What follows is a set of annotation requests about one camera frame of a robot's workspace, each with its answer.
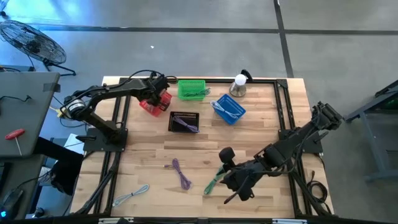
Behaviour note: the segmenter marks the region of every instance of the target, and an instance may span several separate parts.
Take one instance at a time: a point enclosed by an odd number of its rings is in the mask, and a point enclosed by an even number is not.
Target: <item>blue object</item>
[[[238,121],[239,118],[241,118],[246,110],[243,109],[241,105],[239,105],[232,97],[230,97],[228,94],[224,94],[219,100],[217,100],[217,103],[220,104],[220,106],[225,110],[228,111],[229,113],[232,114],[238,114],[236,115],[237,118],[233,118],[227,113],[214,109],[218,115],[220,115],[228,124],[234,124]]]

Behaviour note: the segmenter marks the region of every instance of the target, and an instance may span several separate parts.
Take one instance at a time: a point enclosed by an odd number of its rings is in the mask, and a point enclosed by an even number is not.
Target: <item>white bottle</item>
[[[235,82],[231,84],[229,87],[229,93],[236,97],[241,97],[246,94],[246,77],[242,74],[239,74],[235,77]]]

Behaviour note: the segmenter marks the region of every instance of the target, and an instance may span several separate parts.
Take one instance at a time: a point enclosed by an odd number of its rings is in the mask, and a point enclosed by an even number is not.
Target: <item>gray floor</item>
[[[272,0],[40,3],[39,7],[28,0],[10,0],[6,12],[11,19],[36,24],[278,28]],[[286,29],[398,29],[395,0],[280,0],[280,6]],[[129,75],[144,68],[176,76],[233,76],[246,68],[255,77],[286,77],[278,34],[44,32],[67,52],[64,66],[78,72],[76,77],[61,79],[59,98],[99,85],[104,75]],[[287,35],[287,43],[294,76],[304,78],[310,104],[328,102],[341,114],[369,101],[398,77],[396,35]],[[0,42],[0,48],[1,63],[30,65],[8,43]],[[34,63],[44,70],[40,62]],[[397,223],[398,180],[364,182],[363,176],[375,172],[376,166],[361,125],[360,121],[343,124],[322,141],[335,212],[345,218]],[[63,128],[54,113],[48,113],[43,137],[65,138],[71,132],[82,134],[84,130]],[[53,206],[52,197],[47,197],[47,204],[46,199],[40,201],[43,207]]]

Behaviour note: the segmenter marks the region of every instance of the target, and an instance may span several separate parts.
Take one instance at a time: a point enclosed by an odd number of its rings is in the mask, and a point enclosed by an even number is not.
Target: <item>wooden tabletop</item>
[[[103,82],[117,84],[120,77],[104,77]],[[288,78],[290,99],[295,123],[303,126],[310,121],[311,112],[301,78]],[[231,146],[236,154],[235,162],[253,159],[253,155],[266,145],[278,140],[280,129],[276,110],[274,87],[270,84],[247,84],[247,93],[234,98],[246,114],[233,126],[222,120],[210,106],[211,100],[218,100],[228,93],[227,83],[207,83],[211,93],[203,101],[182,101],[177,97],[177,86],[167,90],[172,96],[168,110],[158,118],[144,111],[134,97],[130,101],[127,128],[129,136],[126,150],[122,153],[114,197],[129,194],[142,185],[149,184],[149,190],[133,196],[112,210],[112,216],[125,217],[239,217],[277,218],[294,217],[289,181],[286,175],[264,176],[253,187],[254,198],[245,202],[235,197],[224,205],[224,200],[233,192],[225,184],[216,184],[210,195],[203,191],[214,178],[221,165],[219,151]],[[115,100],[98,104],[96,113],[105,120],[111,120]],[[200,125],[198,134],[168,132],[170,111],[198,112]],[[71,212],[78,210],[88,200],[98,185],[103,152],[95,152],[81,167]],[[180,162],[182,173],[192,181],[189,190],[180,186],[180,177],[172,169],[164,168],[172,159]],[[326,187],[325,171],[319,158],[303,155],[307,180],[315,171],[315,180]],[[108,196],[104,191],[103,205]],[[304,212],[302,194],[298,190],[300,208]],[[331,206],[330,197],[327,204]]]

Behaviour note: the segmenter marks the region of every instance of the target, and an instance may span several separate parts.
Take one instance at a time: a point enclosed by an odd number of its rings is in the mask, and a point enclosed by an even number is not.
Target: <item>green basket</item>
[[[178,97],[181,100],[203,100],[205,95],[186,96],[186,94],[194,95],[206,89],[206,81],[204,80],[179,80],[178,81]]]

